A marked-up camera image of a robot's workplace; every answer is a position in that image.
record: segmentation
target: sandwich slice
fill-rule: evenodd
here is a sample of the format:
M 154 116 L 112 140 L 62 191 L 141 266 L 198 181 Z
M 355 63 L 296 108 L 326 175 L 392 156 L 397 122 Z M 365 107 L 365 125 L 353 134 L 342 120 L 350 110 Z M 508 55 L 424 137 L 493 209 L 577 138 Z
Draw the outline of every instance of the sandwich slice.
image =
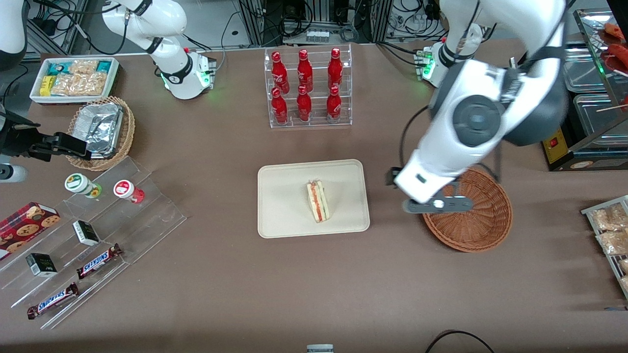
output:
M 325 189 L 320 180 L 309 182 L 306 185 L 308 195 L 310 196 L 310 207 L 314 213 L 314 219 L 317 223 L 324 222 L 330 218 L 329 207 L 327 206 L 327 198 L 325 198 Z

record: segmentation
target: empty wicker basket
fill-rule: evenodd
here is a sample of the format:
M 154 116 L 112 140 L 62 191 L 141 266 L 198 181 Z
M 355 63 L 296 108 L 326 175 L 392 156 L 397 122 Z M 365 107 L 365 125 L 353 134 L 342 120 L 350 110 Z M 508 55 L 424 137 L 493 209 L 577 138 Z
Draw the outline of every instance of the empty wicker basket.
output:
M 122 126 L 120 127 L 120 136 L 118 137 L 116 154 L 108 160 L 90 161 L 67 156 L 70 163 L 77 168 L 88 169 L 91 171 L 104 171 L 120 163 L 124 157 L 129 154 L 131 144 L 133 143 L 133 134 L 135 133 L 135 118 L 133 117 L 133 112 L 130 110 L 129 106 L 118 97 L 106 97 L 90 102 L 88 105 L 105 103 L 116 103 L 124 108 L 124 116 L 122 117 Z M 72 131 L 74 131 L 74 124 L 77 121 L 79 112 L 80 109 L 76 112 L 76 114 L 74 114 L 74 119 L 70 122 L 70 127 L 68 128 L 68 134 L 70 135 L 72 134 Z
M 479 253 L 498 246 L 512 226 L 512 205 L 504 189 L 488 174 L 467 170 L 459 178 L 458 192 L 474 202 L 467 212 L 424 214 L 427 226 L 448 246 Z M 451 196 L 453 188 L 444 191 Z

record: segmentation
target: red cookie box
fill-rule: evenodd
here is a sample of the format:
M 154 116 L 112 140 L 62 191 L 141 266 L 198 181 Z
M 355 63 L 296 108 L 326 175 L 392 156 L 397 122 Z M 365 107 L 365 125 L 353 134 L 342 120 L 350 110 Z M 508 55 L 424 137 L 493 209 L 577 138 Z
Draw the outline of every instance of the red cookie box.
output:
M 0 221 L 0 260 L 14 253 L 60 219 L 55 209 L 29 202 L 19 211 Z

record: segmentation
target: yellow panel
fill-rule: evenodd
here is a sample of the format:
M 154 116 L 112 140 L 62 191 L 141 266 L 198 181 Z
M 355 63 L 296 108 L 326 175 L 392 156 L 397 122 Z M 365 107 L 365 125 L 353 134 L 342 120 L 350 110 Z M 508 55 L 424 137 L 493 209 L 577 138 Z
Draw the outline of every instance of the yellow panel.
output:
M 550 141 L 553 139 L 556 139 L 558 144 L 554 147 L 551 147 Z M 550 163 L 558 161 L 560 158 L 565 156 L 567 152 L 569 152 L 569 149 L 567 148 L 567 142 L 565 141 L 565 137 L 561 129 L 558 129 L 558 131 L 554 133 L 554 135 L 543 141 L 543 148 L 545 149 L 545 154 L 547 155 L 548 161 Z

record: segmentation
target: clear acrylic bottle rack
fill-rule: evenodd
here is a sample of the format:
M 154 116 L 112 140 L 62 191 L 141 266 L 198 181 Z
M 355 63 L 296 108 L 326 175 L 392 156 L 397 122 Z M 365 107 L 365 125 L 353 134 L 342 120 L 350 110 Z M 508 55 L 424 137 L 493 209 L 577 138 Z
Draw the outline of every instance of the clear acrylic bottle rack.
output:
M 76 282 L 80 292 L 78 297 L 61 302 L 33 320 L 33 324 L 41 329 L 52 329 L 183 223 L 186 217 L 160 192 L 149 175 L 150 172 L 131 157 L 126 157 L 94 179 L 102 186 L 98 198 L 75 194 L 58 204 L 55 208 L 61 221 L 0 263 L 2 296 L 10 298 L 11 308 L 23 312 L 24 320 L 27 320 L 29 307 Z M 132 204 L 113 194 L 115 182 L 122 179 L 130 180 L 144 190 L 146 196 L 141 203 Z M 100 243 L 87 246 L 79 242 L 72 227 L 78 219 L 92 224 Z M 76 270 L 115 243 L 124 252 L 79 280 Z M 29 253 L 50 255 L 58 273 L 50 278 L 33 276 L 25 259 Z
M 327 85 L 327 66 L 332 57 L 332 48 L 340 49 L 340 61 L 342 61 L 342 84 L 340 85 L 339 96 L 342 99 L 340 106 L 340 119 L 332 124 L 327 121 L 327 97 L 329 87 Z M 309 122 L 303 122 L 298 117 L 298 107 L 296 98 L 298 97 L 299 79 L 296 68 L 299 65 L 299 50 L 307 49 L 308 58 L 312 64 L 314 89 L 310 92 L 312 100 L 312 115 Z M 286 65 L 288 71 L 288 83 L 290 91 L 283 95 L 288 105 L 288 123 L 279 125 L 274 118 L 271 101 L 273 99 L 271 90 L 273 82 L 273 61 L 271 54 L 279 52 L 281 61 Z M 353 121 L 352 107 L 352 57 L 350 45 L 322 45 L 322 46 L 300 46 L 294 48 L 273 48 L 264 52 L 264 77 L 266 78 L 266 99 L 268 100 L 268 116 L 271 128 L 305 128 L 308 126 L 343 126 L 351 125 Z

